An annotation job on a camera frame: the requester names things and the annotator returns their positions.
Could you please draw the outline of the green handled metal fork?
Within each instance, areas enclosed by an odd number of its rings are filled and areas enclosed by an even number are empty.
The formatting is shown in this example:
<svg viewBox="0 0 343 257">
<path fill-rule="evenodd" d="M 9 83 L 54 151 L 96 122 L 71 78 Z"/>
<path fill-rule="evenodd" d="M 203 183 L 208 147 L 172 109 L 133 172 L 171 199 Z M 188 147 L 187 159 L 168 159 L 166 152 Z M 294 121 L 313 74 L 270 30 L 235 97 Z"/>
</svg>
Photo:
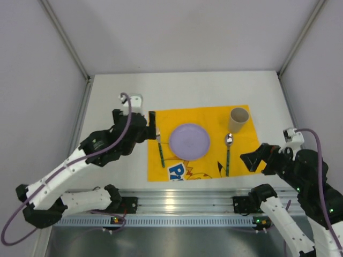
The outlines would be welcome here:
<svg viewBox="0 0 343 257">
<path fill-rule="evenodd" d="M 161 134 L 160 134 L 160 130 L 159 130 L 158 127 L 156 128 L 156 140 L 158 142 L 158 148 L 159 148 L 159 155 L 160 155 L 161 165 L 162 165 L 163 168 L 165 168 L 166 165 L 165 165 L 164 156 L 163 156 L 163 150 L 162 150 L 162 145 L 161 145 Z"/>
</svg>

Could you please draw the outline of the green handled metal spoon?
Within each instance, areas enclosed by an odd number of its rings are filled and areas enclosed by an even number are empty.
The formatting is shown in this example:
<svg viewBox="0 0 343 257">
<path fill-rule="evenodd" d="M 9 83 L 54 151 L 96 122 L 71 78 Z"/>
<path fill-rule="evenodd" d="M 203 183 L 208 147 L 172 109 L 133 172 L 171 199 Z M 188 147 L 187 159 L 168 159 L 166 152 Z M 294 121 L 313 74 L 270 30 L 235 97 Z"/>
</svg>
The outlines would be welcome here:
<svg viewBox="0 0 343 257">
<path fill-rule="evenodd" d="M 233 135 L 228 133 L 225 137 L 225 144 L 227 146 L 227 158 L 226 158 L 226 177 L 229 176 L 229 166 L 230 166 L 230 148 L 233 144 Z"/>
</svg>

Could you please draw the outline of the purple plastic plate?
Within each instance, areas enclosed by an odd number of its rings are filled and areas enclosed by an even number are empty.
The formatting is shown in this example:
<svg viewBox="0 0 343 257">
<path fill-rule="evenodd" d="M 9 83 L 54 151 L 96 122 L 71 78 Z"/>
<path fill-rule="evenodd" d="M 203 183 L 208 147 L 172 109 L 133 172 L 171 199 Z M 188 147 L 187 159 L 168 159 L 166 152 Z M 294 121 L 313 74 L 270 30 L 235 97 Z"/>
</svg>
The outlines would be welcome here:
<svg viewBox="0 0 343 257">
<path fill-rule="evenodd" d="M 168 144 L 176 157 L 186 161 L 194 161 L 208 153 L 211 139 L 209 133 L 200 125 L 186 123 L 172 131 Z"/>
</svg>

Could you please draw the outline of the beige paper cup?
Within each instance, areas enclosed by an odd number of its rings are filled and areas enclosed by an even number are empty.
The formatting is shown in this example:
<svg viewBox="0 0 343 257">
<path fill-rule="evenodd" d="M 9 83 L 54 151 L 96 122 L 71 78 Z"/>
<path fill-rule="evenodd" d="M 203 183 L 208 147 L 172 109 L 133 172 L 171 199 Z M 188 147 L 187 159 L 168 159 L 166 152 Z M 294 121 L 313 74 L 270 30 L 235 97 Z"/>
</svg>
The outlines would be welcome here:
<svg viewBox="0 0 343 257">
<path fill-rule="evenodd" d="M 249 117 L 250 115 L 247 110 L 240 107 L 234 108 L 229 115 L 229 131 L 231 133 L 238 133 L 247 123 Z"/>
</svg>

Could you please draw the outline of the yellow Pikachu placemat cloth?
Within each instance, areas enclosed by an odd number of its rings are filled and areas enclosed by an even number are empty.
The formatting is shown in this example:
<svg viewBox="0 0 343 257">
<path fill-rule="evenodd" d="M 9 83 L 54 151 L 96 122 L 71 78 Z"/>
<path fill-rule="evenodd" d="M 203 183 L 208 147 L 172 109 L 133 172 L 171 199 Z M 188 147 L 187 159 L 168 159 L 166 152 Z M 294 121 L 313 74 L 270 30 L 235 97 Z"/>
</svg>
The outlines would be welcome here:
<svg viewBox="0 0 343 257">
<path fill-rule="evenodd" d="M 199 180 L 249 175 L 250 172 L 240 159 L 240 155 L 253 152 L 260 145 L 252 119 L 247 121 L 239 133 L 233 135 L 229 176 L 226 177 L 225 136 L 229 132 L 229 115 L 233 109 L 234 106 L 231 105 L 156 111 L 156 126 L 161 134 L 166 167 L 163 168 L 161 165 L 158 143 L 149 140 L 147 142 L 147 180 L 149 182 L 167 182 L 178 179 Z M 182 160 L 176 157 L 169 148 L 168 141 L 172 131 L 186 123 L 200 125 L 209 133 L 210 149 L 199 160 Z"/>
</svg>

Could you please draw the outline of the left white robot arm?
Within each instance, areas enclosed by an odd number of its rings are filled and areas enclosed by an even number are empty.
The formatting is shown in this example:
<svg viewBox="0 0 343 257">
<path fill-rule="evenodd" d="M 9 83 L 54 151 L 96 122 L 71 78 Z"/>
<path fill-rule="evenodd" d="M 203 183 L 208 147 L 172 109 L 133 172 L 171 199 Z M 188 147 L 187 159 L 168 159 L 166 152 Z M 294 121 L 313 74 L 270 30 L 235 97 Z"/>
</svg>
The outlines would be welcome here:
<svg viewBox="0 0 343 257">
<path fill-rule="evenodd" d="M 140 113 L 125 115 L 113 110 L 114 124 L 107 130 L 92 132 L 55 170 L 36 183 L 16 188 L 18 199 L 26 207 L 26 222 L 38 229 L 47 228 L 62 217 L 97 210 L 114 213 L 122 206 L 122 197 L 114 185 L 69 193 L 71 186 L 90 173 L 91 166 L 104 167 L 132 153 L 136 144 L 156 138 L 156 113 L 146 119 Z"/>
</svg>

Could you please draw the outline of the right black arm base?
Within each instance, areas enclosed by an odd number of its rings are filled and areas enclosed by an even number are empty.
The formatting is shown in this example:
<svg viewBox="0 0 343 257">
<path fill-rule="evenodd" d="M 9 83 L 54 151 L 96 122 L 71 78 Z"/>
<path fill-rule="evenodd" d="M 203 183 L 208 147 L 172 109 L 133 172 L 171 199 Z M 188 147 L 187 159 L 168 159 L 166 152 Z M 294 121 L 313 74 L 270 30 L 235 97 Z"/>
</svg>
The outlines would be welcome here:
<svg viewBox="0 0 343 257">
<path fill-rule="evenodd" d="M 234 213 L 242 216 L 248 216 L 250 214 L 260 214 L 261 209 L 248 197 L 248 196 L 234 196 L 233 207 Z"/>
</svg>

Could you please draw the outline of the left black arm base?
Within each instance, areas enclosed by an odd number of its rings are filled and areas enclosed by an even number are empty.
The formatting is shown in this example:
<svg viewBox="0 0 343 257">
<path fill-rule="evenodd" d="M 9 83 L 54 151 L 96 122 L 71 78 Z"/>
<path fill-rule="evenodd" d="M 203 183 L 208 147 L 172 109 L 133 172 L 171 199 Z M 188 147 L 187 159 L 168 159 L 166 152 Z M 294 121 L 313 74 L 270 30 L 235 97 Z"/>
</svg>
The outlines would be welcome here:
<svg viewBox="0 0 343 257">
<path fill-rule="evenodd" d="M 124 196 L 114 200 L 107 208 L 106 212 L 113 214 L 135 214 L 138 208 L 138 198 Z"/>
</svg>

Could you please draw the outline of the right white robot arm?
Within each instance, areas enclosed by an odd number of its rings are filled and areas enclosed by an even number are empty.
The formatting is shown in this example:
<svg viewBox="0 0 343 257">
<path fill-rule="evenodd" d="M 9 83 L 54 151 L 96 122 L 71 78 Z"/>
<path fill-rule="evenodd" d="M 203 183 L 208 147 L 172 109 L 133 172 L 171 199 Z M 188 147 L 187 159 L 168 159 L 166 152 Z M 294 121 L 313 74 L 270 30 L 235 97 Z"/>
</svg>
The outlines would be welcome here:
<svg viewBox="0 0 343 257">
<path fill-rule="evenodd" d="M 309 239 L 299 228 L 269 184 L 249 192 L 253 206 L 266 214 L 289 247 L 292 256 L 342 256 L 342 194 L 326 181 L 327 164 L 314 150 L 296 154 L 289 147 L 264 143 L 241 160 L 250 172 L 260 162 L 264 175 L 277 175 L 297 192 L 297 201 L 312 229 Z"/>
</svg>

